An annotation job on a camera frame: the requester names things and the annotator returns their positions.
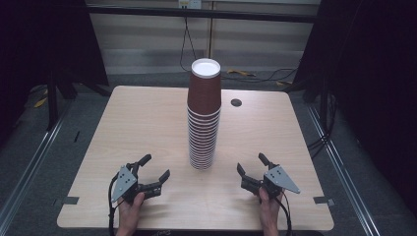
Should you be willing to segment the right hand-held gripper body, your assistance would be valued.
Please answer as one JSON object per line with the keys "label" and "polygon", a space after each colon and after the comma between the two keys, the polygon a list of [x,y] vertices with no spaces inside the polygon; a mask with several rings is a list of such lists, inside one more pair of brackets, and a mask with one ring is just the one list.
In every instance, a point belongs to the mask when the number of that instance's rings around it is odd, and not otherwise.
{"label": "right hand-held gripper body", "polygon": [[271,198],[279,196],[283,190],[288,190],[295,194],[301,193],[298,186],[281,165],[276,165],[264,173],[264,185]]}

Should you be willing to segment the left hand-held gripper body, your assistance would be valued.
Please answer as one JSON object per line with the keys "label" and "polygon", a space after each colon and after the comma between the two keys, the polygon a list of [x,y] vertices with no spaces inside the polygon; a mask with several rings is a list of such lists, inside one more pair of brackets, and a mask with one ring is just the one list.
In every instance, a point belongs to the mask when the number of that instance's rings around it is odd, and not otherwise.
{"label": "left hand-held gripper body", "polygon": [[134,203],[141,191],[141,185],[138,181],[138,174],[133,173],[134,168],[131,165],[122,165],[116,175],[116,185],[110,201],[114,204],[120,199],[128,204]]}

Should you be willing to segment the stack of brown paper cups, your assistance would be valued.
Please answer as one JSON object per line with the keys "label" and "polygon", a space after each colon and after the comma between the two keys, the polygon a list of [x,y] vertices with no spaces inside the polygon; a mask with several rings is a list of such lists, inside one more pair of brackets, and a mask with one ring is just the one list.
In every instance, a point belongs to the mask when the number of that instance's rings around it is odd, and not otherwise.
{"label": "stack of brown paper cups", "polygon": [[200,114],[187,107],[189,160],[196,169],[208,169],[213,164],[220,111]]}

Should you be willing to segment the person's left hand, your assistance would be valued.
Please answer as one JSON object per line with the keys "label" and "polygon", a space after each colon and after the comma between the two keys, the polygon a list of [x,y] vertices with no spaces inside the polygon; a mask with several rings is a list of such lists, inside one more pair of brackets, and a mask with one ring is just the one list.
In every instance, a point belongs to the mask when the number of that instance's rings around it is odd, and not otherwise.
{"label": "person's left hand", "polygon": [[123,199],[118,202],[119,226],[116,236],[133,236],[137,230],[144,199],[145,194],[138,193],[131,204],[126,203]]}

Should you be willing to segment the person's right hand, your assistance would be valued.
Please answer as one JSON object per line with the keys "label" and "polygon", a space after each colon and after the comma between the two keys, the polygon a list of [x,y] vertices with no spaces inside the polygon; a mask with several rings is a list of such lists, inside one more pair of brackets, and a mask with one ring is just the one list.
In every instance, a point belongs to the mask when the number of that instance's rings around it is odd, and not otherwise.
{"label": "person's right hand", "polygon": [[264,236],[279,236],[278,232],[278,213],[280,202],[283,194],[275,199],[268,196],[268,192],[261,187],[259,189],[260,204],[260,222],[263,228]]}

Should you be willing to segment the grey tape tab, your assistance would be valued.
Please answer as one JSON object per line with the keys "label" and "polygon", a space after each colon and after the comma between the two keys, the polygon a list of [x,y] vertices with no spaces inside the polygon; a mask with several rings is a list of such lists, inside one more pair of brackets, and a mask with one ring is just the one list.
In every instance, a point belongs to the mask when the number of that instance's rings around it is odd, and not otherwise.
{"label": "grey tape tab", "polygon": [[62,199],[55,199],[53,202],[54,206],[62,205],[76,205],[79,201],[79,197],[65,197]]}
{"label": "grey tape tab", "polygon": [[313,197],[313,200],[316,205],[328,205],[329,207],[332,207],[335,205],[335,201],[333,199],[329,199],[325,196]]}

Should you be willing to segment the black curtain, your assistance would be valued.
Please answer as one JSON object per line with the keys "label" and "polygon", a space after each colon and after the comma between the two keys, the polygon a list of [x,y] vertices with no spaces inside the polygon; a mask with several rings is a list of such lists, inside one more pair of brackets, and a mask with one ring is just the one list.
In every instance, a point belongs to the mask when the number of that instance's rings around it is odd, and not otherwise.
{"label": "black curtain", "polygon": [[417,216],[417,0],[321,0],[295,84],[328,89]]}
{"label": "black curtain", "polygon": [[108,96],[86,0],[0,0],[0,146],[39,85],[76,95],[81,83]]}

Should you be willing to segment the black horizontal metal bar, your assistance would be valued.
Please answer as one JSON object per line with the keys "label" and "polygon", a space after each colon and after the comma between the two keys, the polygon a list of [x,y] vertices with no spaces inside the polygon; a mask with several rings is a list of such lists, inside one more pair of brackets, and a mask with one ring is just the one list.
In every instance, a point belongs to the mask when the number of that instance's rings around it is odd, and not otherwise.
{"label": "black horizontal metal bar", "polygon": [[317,16],[87,4],[89,13],[313,24]]}

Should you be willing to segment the metal floor rail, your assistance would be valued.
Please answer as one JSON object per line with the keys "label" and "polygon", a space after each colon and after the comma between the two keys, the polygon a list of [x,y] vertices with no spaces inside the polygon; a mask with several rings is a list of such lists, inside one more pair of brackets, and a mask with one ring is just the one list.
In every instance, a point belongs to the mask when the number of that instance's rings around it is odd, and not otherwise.
{"label": "metal floor rail", "polygon": [[359,191],[354,184],[349,171],[344,164],[341,155],[339,154],[335,144],[331,138],[325,137],[325,130],[320,123],[320,116],[317,109],[309,105],[308,106],[309,114],[313,120],[314,126],[321,138],[321,141],[324,143],[328,157],[335,169],[335,172],[343,186],[344,192],[351,203],[356,216],[362,225],[362,228],[365,231],[367,236],[382,236],[377,224],[372,217],[367,205],[365,204],[363,198],[361,197]]}
{"label": "metal floor rail", "polygon": [[22,177],[19,179],[16,187],[7,199],[3,207],[0,209],[0,236],[4,236],[19,209],[23,198],[25,197],[34,176],[36,175],[40,165],[53,145],[59,131],[62,127],[63,120],[72,106],[73,101],[69,100],[64,103],[62,113],[58,116],[55,124],[46,131],[42,140],[37,147],[35,153],[30,159],[29,164],[25,168]]}

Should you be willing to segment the thin vertical wall post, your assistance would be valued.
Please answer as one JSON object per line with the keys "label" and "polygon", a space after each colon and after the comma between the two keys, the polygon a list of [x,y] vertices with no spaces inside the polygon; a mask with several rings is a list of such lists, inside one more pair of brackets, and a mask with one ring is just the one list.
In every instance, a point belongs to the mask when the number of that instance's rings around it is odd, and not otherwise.
{"label": "thin vertical wall post", "polygon": [[[214,10],[214,2],[210,1],[209,2],[209,9],[210,10]],[[212,24],[213,24],[213,19],[209,18],[208,20],[208,58],[211,59],[211,54],[212,54]]]}

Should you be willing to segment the white wall power outlet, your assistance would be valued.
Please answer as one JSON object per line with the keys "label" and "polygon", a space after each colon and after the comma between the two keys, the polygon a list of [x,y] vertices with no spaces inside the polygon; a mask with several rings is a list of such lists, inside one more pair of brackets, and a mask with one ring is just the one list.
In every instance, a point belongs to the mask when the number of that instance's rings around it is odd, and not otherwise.
{"label": "white wall power outlet", "polygon": [[202,9],[202,0],[178,0],[180,9]]}

